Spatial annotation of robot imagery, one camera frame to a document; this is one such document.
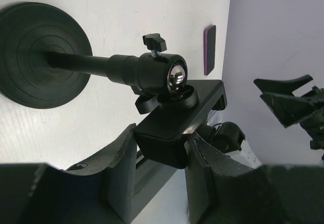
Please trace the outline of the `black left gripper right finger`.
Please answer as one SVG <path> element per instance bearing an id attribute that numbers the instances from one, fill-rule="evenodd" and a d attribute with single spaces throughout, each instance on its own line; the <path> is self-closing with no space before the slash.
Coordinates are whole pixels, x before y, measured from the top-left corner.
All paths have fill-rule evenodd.
<path id="1" fill-rule="evenodd" d="M 323 167 L 250 168 L 199 136 L 187 142 L 191 223 L 323 223 Z"/>

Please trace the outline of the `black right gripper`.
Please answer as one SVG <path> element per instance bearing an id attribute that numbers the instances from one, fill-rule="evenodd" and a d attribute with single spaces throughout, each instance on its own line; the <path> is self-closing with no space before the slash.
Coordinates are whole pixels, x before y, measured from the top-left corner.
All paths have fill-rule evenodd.
<path id="1" fill-rule="evenodd" d="M 312 138 L 310 148 L 323 150 L 323 88 L 314 86 L 304 97 L 314 99 L 314 109 L 310 114 L 310 103 L 293 92 L 311 82 L 310 75 L 291 80 L 255 79 L 254 84 L 263 93 L 260 98 L 268 106 L 283 127 L 300 123 L 301 127 Z"/>

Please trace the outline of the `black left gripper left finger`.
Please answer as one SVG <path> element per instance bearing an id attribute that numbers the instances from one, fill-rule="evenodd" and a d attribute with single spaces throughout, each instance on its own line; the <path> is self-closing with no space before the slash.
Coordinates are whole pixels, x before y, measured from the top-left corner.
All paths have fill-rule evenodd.
<path id="1" fill-rule="evenodd" d="M 45 163 L 1 165 L 1 223 L 130 223 L 135 125 L 59 170 Z"/>

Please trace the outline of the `phone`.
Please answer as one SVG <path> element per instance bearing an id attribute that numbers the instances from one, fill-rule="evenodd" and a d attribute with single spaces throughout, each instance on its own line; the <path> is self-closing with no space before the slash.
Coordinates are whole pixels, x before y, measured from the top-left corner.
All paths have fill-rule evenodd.
<path id="1" fill-rule="evenodd" d="M 204 29 L 204 75 L 209 75 L 215 68 L 216 53 L 216 25 L 210 25 Z"/>

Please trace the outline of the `black phone stand round base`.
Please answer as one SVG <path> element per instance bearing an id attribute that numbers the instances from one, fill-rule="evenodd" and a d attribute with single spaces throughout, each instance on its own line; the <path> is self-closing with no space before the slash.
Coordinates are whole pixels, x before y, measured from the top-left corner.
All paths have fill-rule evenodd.
<path id="1" fill-rule="evenodd" d="M 143 36 L 139 57 L 95 57 L 81 26 L 63 10 L 34 2 L 1 10 L 1 93 L 30 108 L 51 109 L 75 99 L 91 75 L 129 86 L 145 118 L 133 137 L 150 160 L 184 169 L 185 142 L 212 110 L 226 108 L 219 79 L 190 80 L 185 59 L 168 54 L 158 33 Z"/>

